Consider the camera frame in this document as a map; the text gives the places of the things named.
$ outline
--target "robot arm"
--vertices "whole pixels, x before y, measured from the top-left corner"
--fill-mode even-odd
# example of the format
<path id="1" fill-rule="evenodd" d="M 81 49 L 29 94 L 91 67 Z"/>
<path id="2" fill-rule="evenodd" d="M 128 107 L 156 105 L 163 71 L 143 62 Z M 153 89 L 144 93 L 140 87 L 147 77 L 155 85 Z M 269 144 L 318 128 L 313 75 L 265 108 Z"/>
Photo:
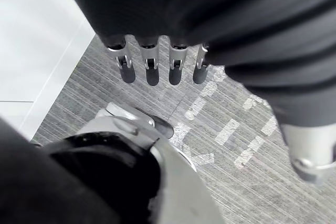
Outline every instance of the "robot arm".
<path id="1" fill-rule="evenodd" d="M 126 34 L 140 42 L 152 86 L 159 78 L 158 36 L 171 39 L 171 84 L 181 79 L 186 47 L 202 44 L 196 83 L 205 80 L 209 65 L 225 65 L 229 77 L 268 101 L 302 179 L 317 182 L 334 166 L 335 0 L 76 2 L 124 81 L 135 79 Z"/>

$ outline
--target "black cover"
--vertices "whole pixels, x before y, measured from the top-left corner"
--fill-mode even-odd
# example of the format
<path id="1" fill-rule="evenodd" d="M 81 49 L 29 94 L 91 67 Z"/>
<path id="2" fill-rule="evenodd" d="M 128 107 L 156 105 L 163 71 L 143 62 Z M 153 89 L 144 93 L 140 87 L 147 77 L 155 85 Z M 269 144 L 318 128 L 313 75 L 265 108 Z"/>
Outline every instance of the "black cover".
<path id="1" fill-rule="evenodd" d="M 267 99 L 280 123 L 336 122 L 336 0 L 76 0 L 102 38 L 209 43 L 206 61 Z"/>

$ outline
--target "black fabric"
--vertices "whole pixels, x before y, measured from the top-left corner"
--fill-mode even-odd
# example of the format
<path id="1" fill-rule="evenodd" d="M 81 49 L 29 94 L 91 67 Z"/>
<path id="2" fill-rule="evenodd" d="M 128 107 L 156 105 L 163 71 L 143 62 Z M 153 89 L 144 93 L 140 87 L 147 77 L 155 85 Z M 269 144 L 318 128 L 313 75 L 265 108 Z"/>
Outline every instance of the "black fabric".
<path id="1" fill-rule="evenodd" d="M 0 119 L 1 224 L 119 224 L 94 191 Z"/>
<path id="2" fill-rule="evenodd" d="M 123 223 L 149 223 L 150 200 L 160 185 L 160 168 L 149 150 L 112 132 L 75 135 L 43 150 L 96 192 Z"/>
<path id="3" fill-rule="evenodd" d="M 265 98 L 280 123 L 336 122 L 336 0 L 76 0 L 102 38 L 207 42 L 206 61 Z"/>

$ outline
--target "white floor marking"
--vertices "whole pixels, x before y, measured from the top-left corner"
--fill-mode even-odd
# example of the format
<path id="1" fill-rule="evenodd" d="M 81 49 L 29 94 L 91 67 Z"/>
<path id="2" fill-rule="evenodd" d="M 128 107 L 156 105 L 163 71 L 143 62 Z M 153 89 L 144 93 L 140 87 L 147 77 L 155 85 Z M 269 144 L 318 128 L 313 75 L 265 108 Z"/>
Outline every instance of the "white floor marking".
<path id="1" fill-rule="evenodd" d="M 226 78 L 224 66 L 212 66 L 212 68 L 215 70 L 214 81 L 222 82 Z"/>
<path id="2" fill-rule="evenodd" d="M 219 145 L 223 145 L 238 127 L 239 123 L 234 119 L 230 119 L 230 121 L 224 126 L 221 132 L 219 132 L 219 134 L 216 136 L 215 141 Z"/>
<path id="3" fill-rule="evenodd" d="M 190 147 L 186 144 L 183 144 L 182 151 L 188 158 L 190 158 L 190 160 L 194 163 L 195 166 L 212 164 L 215 162 L 215 155 L 213 153 L 192 156 Z"/>
<path id="4" fill-rule="evenodd" d="M 202 110 L 205 104 L 206 101 L 202 97 L 197 97 L 184 116 L 190 121 L 194 120 L 195 116 Z"/>
<path id="5" fill-rule="evenodd" d="M 236 158 L 234 161 L 235 166 L 238 169 L 242 169 L 264 142 L 265 140 L 263 140 L 260 136 L 256 136 L 256 138 L 248 145 L 248 149 L 244 150 L 240 156 Z"/>
<path id="6" fill-rule="evenodd" d="M 271 136 L 273 131 L 277 128 L 277 120 L 275 116 L 272 116 L 268 122 L 262 127 L 261 132 L 267 136 Z"/>
<path id="7" fill-rule="evenodd" d="M 195 119 L 195 116 L 202 110 L 203 106 L 206 104 L 206 100 L 202 97 L 211 97 L 214 92 L 217 90 L 217 84 L 213 81 L 210 81 L 201 91 L 201 97 L 197 97 L 193 104 L 190 105 L 189 109 L 185 112 L 184 116 L 192 121 Z"/>
<path id="8" fill-rule="evenodd" d="M 269 104 L 267 103 L 267 101 L 263 100 L 262 98 L 251 94 L 249 96 L 249 98 L 247 98 L 247 100 L 244 102 L 243 104 L 243 109 L 245 111 L 248 111 L 249 109 L 251 109 L 252 107 L 256 106 L 257 103 L 262 104 L 264 106 L 266 106 L 267 108 L 270 108 Z"/>
<path id="9" fill-rule="evenodd" d="M 186 134 L 190 131 L 190 127 L 183 124 L 178 123 L 176 127 L 174 127 L 174 135 L 169 141 L 175 145 L 176 148 L 181 149 L 183 144 L 183 139 L 185 138 Z"/>
<path id="10" fill-rule="evenodd" d="M 217 90 L 217 84 L 214 81 L 209 81 L 201 91 L 202 97 L 211 97 Z"/>

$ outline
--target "gray carpet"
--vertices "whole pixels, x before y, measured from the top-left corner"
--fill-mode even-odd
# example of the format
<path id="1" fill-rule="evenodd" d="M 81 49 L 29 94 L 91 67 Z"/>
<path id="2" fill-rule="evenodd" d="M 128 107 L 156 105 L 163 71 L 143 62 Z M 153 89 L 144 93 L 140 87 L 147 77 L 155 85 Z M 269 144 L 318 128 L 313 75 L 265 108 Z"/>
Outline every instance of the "gray carpet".
<path id="1" fill-rule="evenodd" d="M 127 103 L 175 126 L 172 143 L 197 165 L 226 223 L 336 223 L 335 173 L 320 187 L 296 177 L 267 103 L 226 78 L 223 67 L 211 68 L 204 84 L 194 84 L 196 47 L 188 52 L 183 81 L 171 86 L 166 38 L 160 39 L 160 82 L 151 87 L 138 44 L 129 39 L 135 83 L 121 81 L 95 37 L 34 141 L 70 136 L 108 102 Z"/>

